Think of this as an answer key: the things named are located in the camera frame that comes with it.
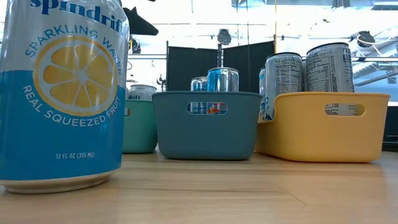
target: storage basket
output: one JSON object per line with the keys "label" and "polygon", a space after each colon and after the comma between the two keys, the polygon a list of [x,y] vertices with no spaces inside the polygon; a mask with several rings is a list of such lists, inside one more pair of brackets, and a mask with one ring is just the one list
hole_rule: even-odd
{"label": "storage basket", "polygon": [[[279,95],[275,118],[258,124],[256,151],[292,161],[370,162],[381,153],[389,95],[303,92]],[[360,116],[330,116],[330,103]]]}
{"label": "storage basket", "polygon": [[153,153],[157,144],[154,105],[147,100],[126,100],[123,153]]}
{"label": "storage basket", "polygon": [[[152,97],[159,151],[169,159],[244,160],[253,154],[261,95],[167,91]],[[224,103],[225,114],[191,114],[191,102]]]}

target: yellow plastic bin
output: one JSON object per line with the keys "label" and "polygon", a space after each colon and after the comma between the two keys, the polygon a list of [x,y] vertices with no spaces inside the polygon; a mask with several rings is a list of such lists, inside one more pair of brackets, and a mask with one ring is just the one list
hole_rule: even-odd
{"label": "yellow plastic bin", "polygon": [[[258,124],[256,151],[303,162],[370,162],[379,158],[389,95],[286,93],[275,117]],[[358,105],[358,116],[330,116],[330,103]]]}

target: spindrift logo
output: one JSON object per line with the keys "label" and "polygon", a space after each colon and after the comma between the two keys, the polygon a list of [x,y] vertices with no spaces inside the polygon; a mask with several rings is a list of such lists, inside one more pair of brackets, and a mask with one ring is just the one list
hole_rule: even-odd
{"label": "spindrift logo", "polygon": [[115,17],[113,15],[111,17],[102,15],[101,7],[99,6],[95,6],[94,9],[86,9],[84,6],[59,0],[30,0],[30,6],[41,6],[43,15],[50,15],[50,10],[54,9],[79,14],[81,16],[100,22],[106,26],[110,26],[110,28],[112,28],[116,32],[122,34],[123,22],[120,19],[115,21]]}

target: blue can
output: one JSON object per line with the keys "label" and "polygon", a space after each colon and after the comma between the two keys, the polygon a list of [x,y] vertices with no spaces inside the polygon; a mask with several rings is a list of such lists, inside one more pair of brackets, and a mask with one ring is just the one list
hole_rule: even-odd
{"label": "blue can", "polygon": [[213,68],[207,74],[208,91],[239,91],[239,73],[234,68]]}
{"label": "blue can", "polygon": [[[207,91],[207,77],[193,78],[191,81],[191,91]],[[206,102],[191,102],[192,114],[206,114]]]}
{"label": "blue can", "polygon": [[121,166],[123,144],[129,24],[121,2],[14,0],[7,8],[0,185],[42,194],[105,182]]}

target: wood grain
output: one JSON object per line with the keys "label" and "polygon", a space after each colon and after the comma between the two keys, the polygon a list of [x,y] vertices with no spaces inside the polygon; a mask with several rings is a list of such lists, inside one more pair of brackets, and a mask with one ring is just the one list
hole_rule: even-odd
{"label": "wood grain", "polygon": [[105,184],[62,194],[0,187],[0,223],[398,223],[398,154],[370,164],[171,161],[125,155]]}

